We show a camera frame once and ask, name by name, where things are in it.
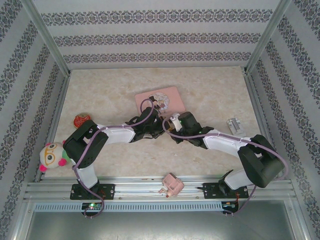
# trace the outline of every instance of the pink tray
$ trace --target pink tray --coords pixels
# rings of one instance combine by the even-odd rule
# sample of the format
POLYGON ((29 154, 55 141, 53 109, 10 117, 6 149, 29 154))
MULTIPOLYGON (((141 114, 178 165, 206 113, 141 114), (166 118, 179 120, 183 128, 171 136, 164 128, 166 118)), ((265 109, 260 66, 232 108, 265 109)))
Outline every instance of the pink tray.
MULTIPOLYGON (((141 114, 141 102, 148 98, 154 100, 154 108, 159 112, 159 116, 167 117, 174 113, 183 113, 186 111, 176 86, 140 93, 134 97, 139 114, 141 114)), ((147 107, 151 107, 151 103, 146 101, 142 105, 142 111, 147 107)))

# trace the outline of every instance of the red round object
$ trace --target red round object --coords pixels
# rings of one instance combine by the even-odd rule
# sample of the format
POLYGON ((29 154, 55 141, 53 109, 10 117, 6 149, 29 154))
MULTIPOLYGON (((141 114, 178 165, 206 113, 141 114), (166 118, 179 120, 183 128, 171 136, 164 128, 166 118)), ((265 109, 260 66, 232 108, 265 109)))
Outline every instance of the red round object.
POLYGON ((80 113, 73 119, 73 126, 77 129, 79 128, 85 121, 90 120, 91 117, 88 113, 80 113))

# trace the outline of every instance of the black mount plate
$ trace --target black mount plate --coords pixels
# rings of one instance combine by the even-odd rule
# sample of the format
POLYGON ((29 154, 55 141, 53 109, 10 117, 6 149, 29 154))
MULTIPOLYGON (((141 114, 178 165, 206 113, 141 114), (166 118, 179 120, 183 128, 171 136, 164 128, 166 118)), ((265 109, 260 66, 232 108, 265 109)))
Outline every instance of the black mount plate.
POLYGON ((222 204, 222 208, 224 210, 227 210, 223 212, 224 214, 231 214, 230 212, 235 213, 239 210, 239 203, 234 203, 234 202, 230 203, 227 201, 222 201, 221 204, 222 204))
POLYGON ((228 196, 225 196, 220 191, 218 182, 205 182, 202 187, 204 199, 236 199, 236 193, 239 194, 239 199, 247 199, 249 197, 246 186, 239 187, 237 190, 232 190, 228 196))
MULTIPOLYGON (((115 196, 114 184, 100 184, 96 192, 104 200, 113 200, 115 196)), ((85 190, 80 184, 73 184, 70 193, 71 200, 99 200, 96 196, 85 190)))

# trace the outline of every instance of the white small object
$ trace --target white small object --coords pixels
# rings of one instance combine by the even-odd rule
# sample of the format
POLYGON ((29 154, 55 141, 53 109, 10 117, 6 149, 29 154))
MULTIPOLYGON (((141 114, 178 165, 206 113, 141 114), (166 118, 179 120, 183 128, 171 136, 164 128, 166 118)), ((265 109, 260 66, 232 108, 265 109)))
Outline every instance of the white small object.
POLYGON ((175 114, 172 115, 172 117, 170 117, 170 120, 173 123, 173 125, 175 127, 175 130, 177 132, 179 132, 179 130, 182 129, 182 125, 181 125, 181 123, 180 123, 180 121, 178 119, 179 116, 180 116, 179 113, 175 113, 175 114))
POLYGON ((226 123, 228 124, 228 126, 234 136, 237 136, 237 137, 245 137, 246 136, 246 132, 245 132, 244 128, 242 127, 241 122, 238 118, 236 118, 236 117, 230 118, 226 121, 226 123))

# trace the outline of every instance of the robotic arm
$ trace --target robotic arm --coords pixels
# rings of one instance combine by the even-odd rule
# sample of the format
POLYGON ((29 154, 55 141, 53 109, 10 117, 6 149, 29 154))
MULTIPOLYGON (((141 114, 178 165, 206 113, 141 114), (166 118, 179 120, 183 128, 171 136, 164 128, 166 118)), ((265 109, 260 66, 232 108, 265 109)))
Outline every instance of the robotic arm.
MULTIPOLYGON (((105 144, 134 143, 143 138, 156 139, 164 132, 169 132, 171 138, 177 144, 184 141, 184 139, 180 138, 184 137, 185 140, 196 147, 219 150, 240 159, 243 169, 229 171, 219 181, 219 190, 225 196, 228 196, 233 190, 247 185, 265 188, 284 168, 279 158, 264 149, 239 141, 233 135, 221 133, 213 127, 201 127, 190 112, 184 112, 181 115, 176 113, 167 122, 158 116, 157 110, 153 109, 152 113, 150 113, 151 110, 150 107, 147 107, 141 113, 141 116, 136 116, 123 125, 106 128, 98 132, 94 139, 91 140, 89 148, 87 148, 85 138, 91 139, 104 126, 97 125, 92 120, 84 122, 63 144, 63 148, 74 165, 79 162, 84 154, 83 160, 76 169, 78 180, 96 193, 99 188, 99 181, 92 163, 105 144), (136 125, 148 115, 150 116, 146 121, 136 125), (206 135, 188 138, 205 134, 215 134, 215 136, 206 135)), ((270 143, 262 135, 256 135, 252 138, 244 137, 242 139, 274 151, 270 143)))
MULTIPOLYGON (((204 136, 186 140, 196 147, 219 150, 240 159, 243 169, 229 171, 219 181, 219 189, 225 196, 230 191, 247 185, 265 188, 284 168, 280 159, 264 149, 239 141, 237 137, 221 133, 213 127, 206 126, 202 128, 190 112, 184 112, 181 115, 175 114, 169 121, 175 128, 170 132, 176 136, 188 137, 199 134, 215 134, 216 136, 204 136)), ((174 136, 171 138, 177 144, 184 140, 174 136)), ((262 135, 257 134, 252 138, 243 137, 242 139, 275 151, 262 135)))

